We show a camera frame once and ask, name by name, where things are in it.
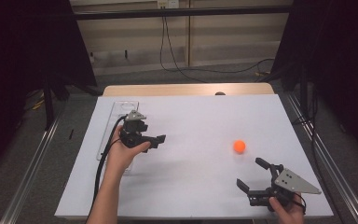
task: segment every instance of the gray floor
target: gray floor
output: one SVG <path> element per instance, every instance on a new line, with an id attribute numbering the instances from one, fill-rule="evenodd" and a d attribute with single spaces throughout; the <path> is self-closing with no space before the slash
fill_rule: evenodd
<path id="1" fill-rule="evenodd" d="M 241 70 L 250 64 L 232 64 L 208 66 L 208 69 L 224 71 Z M 268 71 L 272 62 L 262 63 L 261 71 Z M 238 74 L 220 74 L 201 71 L 184 71 L 187 76 L 196 77 L 207 82 L 254 82 L 256 68 Z M 103 90 L 108 85 L 124 84 L 162 84 L 162 83 L 195 83 L 194 80 L 183 77 L 178 72 L 166 72 L 162 70 L 118 74 L 112 76 L 100 76 L 98 78 L 99 89 Z M 274 90 L 280 95 L 290 120 L 296 119 L 296 115 L 287 100 L 287 92 L 281 89 L 280 81 L 271 82 Z M 61 198 L 65 183 L 73 164 L 85 131 L 87 130 L 96 98 L 83 94 L 74 88 L 70 88 L 72 96 L 66 103 L 62 119 L 58 125 L 55 136 L 48 147 L 45 158 L 38 169 L 37 177 L 32 183 L 25 203 L 22 205 L 17 223 L 83 223 L 80 221 L 67 221 L 53 216 Z M 29 99 L 31 105 L 35 98 Z M 10 146 L 0 159 L 0 219 L 16 191 L 18 185 L 30 161 L 37 149 L 40 139 L 44 134 L 45 113 L 42 106 L 38 110 L 27 111 L 20 128 L 13 137 Z M 300 125 L 294 126 L 296 134 L 308 156 L 315 173 L 317 173 L 315 160 L 310 149 L 310 140 Z M 348 133 L 340 129 L 340 122 L 326 105 L 323 99 L 319 101 L 317 115 L 317 132 L 321 135 L 342 174 L 350 182 L 351 187 L 358 196 L 358 145 L 356 140 Z M 355 223 L 339 191 L 335 187 L 326 169 L 318 160 L 321 167 L 321 175 L 324 176 L 326 185 L 324 191 L 329 189 L 328 200 L 334 210 L 333 217 L 309 219 L 307 223 L 341 223 L 337 214 L 341 215 L 344 223 Z M 204 220 L 202 223 L 247 223 L 246 220 Z M 257 220 L 255 223 L 277 223 L 276 220 Z M 132 223 L 157 223 L 157 221 L 133 221 Z M 159 221 L 158 223 L 179 223 L 178 221 Z"/>

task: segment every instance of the wire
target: wire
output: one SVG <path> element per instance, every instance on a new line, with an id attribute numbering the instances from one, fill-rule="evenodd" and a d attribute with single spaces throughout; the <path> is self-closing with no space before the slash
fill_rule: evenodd
<path id="1" fill-rule="evenodd" d="M 302 201 L 304 204 L 298 203 L 298 202 L 295 202 L 295 201 L 292 201 L 292 203 L 294 203 L 294 204 L 297 205 L 297 206 L 302 207 L 302 209 L 303 209 L 303 214 L 305 215 L 305 213 L 306 213 L 306 211 L 307 211 L 307 203 L 305 202 L 304 198 L 301 197 L 301 195 L 299 195 L 299 194 L 297 194 L 297 193 L 295 193 L 295 195 L 297 195 L 298 197 L 300 197 L 301 201 Z"/>
<path id="2" fill-rule="evenodd" d="M 257 65 L 257 79 L 255 80 L 255 82 L 258 82 L 258 80 L 261 77 L 261 74 L 260 74 L 261 72 L 260 72 L 260 66 L 258 66 L 258 63 L 256 65 Z"/>
<path id="3" fill-rule="evenodd" d="M 189 79 L 193 79 L 193 80 L 195 80 L 195 81 L 202 82 L 202 83 L 208 83 L 208 82 L 203 81 L 203 80 L 201 80 L 201 79 L 197 79 L 197 78 L 194 78 L 194 77 L 189 77 L 189 76 L 185 75 L 185 74 L 182 72 L 182 70 L 178 67 L 178 64 L 176 63 L 175 57 L 173 56 L 172 45 L 171 45 L 171 39 L 170 39 L 170 33 L 169 33 L 169 31 L 168 31 L 168 23 L 167 23 L 167 18 L 166 18 L 166 17 L 163 17 L 163 18 L 162 18 L 162 29 L 165 30 L 164 28 L 167 30 L 167 37 L 168 37 L 168 42 L 169 42 L 169 44 L 170 44 L 171 55 L 172 55 L 173 62 L 174 62 L 174 64 L 175 64 L 175 67 L 176 67 L 177 71 L 180 72 L 180 73 L 182 74 L 182 76 L 187 77 L 187 78 L 189 78 Z M 160 51 L 159 51 L 159 61 L 160 61 L 160 63 L 161 63 L 161 66 L 164 68 L 164 70 L 166 70 L 166 71 L 171 71 L 171 70 L 169 70 L 169 69 L 166 69 L 166 68 L 162 65 L 161 52 L 162 52 L 163 44 L 164 44 L 164 31 L 162 32 L 162 43 L 161 43 L 161 49 L 160 49 Z"/>
<path id="4" fill-rule="evenodd" d="M 38 109 L 43 103 L 45 103 L 45 96 L 44 96 L 44 94 L 42 94 L 42 95 L 39 97 L 39 99 L 37 100 L 37 102 L 36 102 L 34 105 L 32 105 L 32 106 L 30 106 L 30 107 L 28 107 L 28 108 L 23 109 L 23 112 L 26 112 L 26 111 L 31 110 L 31 109 L 36 110 L 36 109 Z"/>
<path id="5" fill-rule="evenodd" d="M 312 91 L 312 99 L 311 99 L 311 102 L 308 104 L 308 114 L 312 110 L 313 111 L 312 117 L 301 115 L 300 117 L 298 117 L 297 119 L 292 121 L 292 125 L 308 123 L 308 122 L 312 121 L 314 118 L 316 118 L 315 116 L 316 116 L 316 113 L 318 112 L 318 108 L 317 108 L 318 104 L 317 104 L 317 98 L 316 98 L 317 95 L 313 95 L 314 93 L 316 93 L 316 91 Z"/>
<path id="6" fill-rule="evenodd" d="M 162 49 L 163 49 L 163 46 L 164 46 L 165 30 L 167 31 L 167 38 L 168 38 L 168 41 L 169 41 L 169 44 L 170 44 L 170 51 L 171 51 L 171 55 L 172 55 L 172 58 L 173 58 L 173 62 L 175 64 L 175 66 L 176 66 L 176 69 L 173 69 L 173 70 L 172 69 L 167 69 L 164 66 L 164 64 L 162 63 Z M 160 50 L 159 50 L 159 62 L 161 64 L 161 67 L 165 71 L 168 71 L 168 72 L 180 72 L 180 73 L 182 73 L 182 75 L 184 75 L 187 78 L 195 79 L 195 80 L 200 81 L 200 82 L 205 82 L 205 81 L 193 78 L 193 77 L 188 77 L 185 74 L 183 74 L 183 71 L 201 71 L 201 72 L 212 72 L 212 73 L 222 73 L 222 74 L 235 74 L 235 73 L 241 73 L 241 72 L 249 71 L 249 70 L 251 70 L 251 69 L 253 69 L 255 67 L 257 67 L 258 71 L 260 71 L 259 65 L 261 63 L 267 62 L 267 61 L 274 61 L 274 60 L 275 59 L 264 59 L 264 60 L 261 60 L 261 61 L 257 62 L 256 64 L 254 64 L 254 65 L 252 65 L 252 66 L 250 66 L 248 68 L 237 70 L 237 71 L 218 71 L 218 70 L 213 70 L 213 69 L 202 69 L 202 68 L 179 68 L 177 63 L 176 63 L 176 61 L 175 61 L 175 58 L 173 56 L 173 52 L 172 52 L 172 44 L 171 44 L 170 34 L 169 34 L 169 30 L 168 30 L 167 18 L 166 17 L 162 18 L 162 38 L 161 38 L 161 47 L 160 47 Z"/>
<path id="7" fill-rule="evenodd" d="M 91 208 L 89 210 L 89 216 L 90 216 L 90 213 L 91 213 L 91 210 L 92 210 L 92 206 L 94 205 L 94 202 L 95 202 L 95 199 L 97 198 L 97 194 L 98 194 L 98 191 L 100 189 L 100 179 L 101 179 L 101 172 L 103 170 L 103 165 L 104 165 L 104 162 L 106 160 L 106 157 L 107 157 L 107 154 L 109 153 L 109 150 L 110 148 L 112 147 L 112 145 L 114 143 L 116 143 L 117 141 L 121 140 L 121 138 L 118 138 L 117 140 L 115 140 L 114 142 L 110 143 L 112 141 L 112 137 L 113 137 L 113 134 L 115 133 L 115 130 L 118 126 L 118 124 L 124 119 L 126 118 L 126 116 L 122 116 L 120 117 L 116 123 L 115 123 L 115 126 L 113 127 L 112 129 L 112 132 L 110 133 L 110 136 L 109 136 L 109 140 L 107 141 L 106 143 L 106 146 L 105 146 L 105 149 L 102 153 L 102 156 L 101 156 L 101 159 L 100 159 L 100 163 L 98 164 L 98 169 L 97 169 L 97 174 L 95 176 L 95 184 L 94 184 L 94 196 L 92 198 L 92 204 L 91 204 Z"/>
<path id="8" fill-rule="evenodd" d="M 319 162 L 318 162 L 317 157 L 316 157 L 316 149 L 315 149 L 316 138 L 315 138 L 315 135 L 317 134 L 316 133 L 316 114 L 317 114 L 317 112 L 318 112 L 318 94 L 317 94 L 317 91 L 316 91 L 316 87 L 313 86 L 312 87 L 312 115 L 313 115 L 313 117 L 310 120 L 311 123 L 312 123 L 310 149 L 312 151 L 313 159 L 315 160 L 316 169 L 318 170 L 319 177 L 321 178 L 321 180 L 322 180 L 322 182 L 323 182 L 323 184 L 325 186 L 325 189 L 327 191 L 327 194 L 330 196 L 331 202 L 333 203 L 333 205 L 334 205 L 334 207 L 335 207 L 335 209 L 337 211 L 339 220 L 341 221 L 341 223 L 344 223 L 342 215 L 340 214 L 340 212 L 337 209 L 336 201 L 334 200 L 330 189 L 327 187 L 327 184 L 326 184 L 326 181 L 324 179 L 324 176 L 322 175 L 321 167 L 320 167 Z"/>

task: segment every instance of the white tabletop surface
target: white tabletop surface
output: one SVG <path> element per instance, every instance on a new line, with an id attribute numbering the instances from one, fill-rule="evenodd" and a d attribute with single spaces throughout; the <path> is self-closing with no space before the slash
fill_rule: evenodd
<path id="1" fill-rule="evenodd" d="M 147 136 L 164 144 L 138 155 L 121 181 L 118 215 L 131 219 L 265 218 L 236 186 L 270 187 L 260 157 L 301 175 L 321 189 L 278 95 L 100 97 L 55 216 L 85 218 L 93 196 L 96 153 L 114 102 L 137 101 Z M 235 140 L 247 147 L 233 150 Z M 306 217 L 333 213 L 324 196 L 303 194 Z"/>

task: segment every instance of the human hand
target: human hand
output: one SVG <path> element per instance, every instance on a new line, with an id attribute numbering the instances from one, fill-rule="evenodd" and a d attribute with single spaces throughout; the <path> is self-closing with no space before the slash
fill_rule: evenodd
<path id="1" fill-rule="evenodd" d="M 127 167 L 130 166 L 133 158 L 150 147 L 150 142 L 144 142 L 132 148 L 126 147 L 118 140 L 122 129 L 123 126 L 117 126 L 112 137 L 112 143 L 114 144 L 110 147 L 105 170 L 105 173 L 109 173 L 109 175 L 122 176 Z"/>
<path id="2" fill-rule="evenodd" d="M 301 198 L 297 194 L 295 194 L 293 200 L 297 203 L 301 203 Z M 280 224 L 304 223 L 304 214 L 302 207 L 295 205 L 294 203 L 289 203 L 283 208 L 275 197 L 269 198 L 269 204 L 271 204 L 271 207 L 277 213 Z"/>

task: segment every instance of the human arm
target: human arm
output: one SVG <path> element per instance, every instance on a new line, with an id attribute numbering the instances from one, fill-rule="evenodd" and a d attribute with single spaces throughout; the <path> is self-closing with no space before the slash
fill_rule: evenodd
<path id="1" fill-rule="evenodd" d="M 293 200 L 297 203 L 301 203 L 301 198 L 297 194 L 295 194 L 295 198 Z M 286 207 L 283 208 L 275 197 L 269 198 L 269 204 L 271 204 L 271 207 L 277 213 L 280 224 L 304 223 L 304 214 L 302 207 L 294 203 L 289 203 Z"/>
<path id="2" fill-rule="evenodd" d="M 118 190 L 121 177 L 133 158 L 150 147 L 149 142 L 127 148 L 119 141 L 118 126 L 113 134 L 112 143 L 103 175 L 103 182 L 89 214 L 87 223 L 117 223 Z"/>

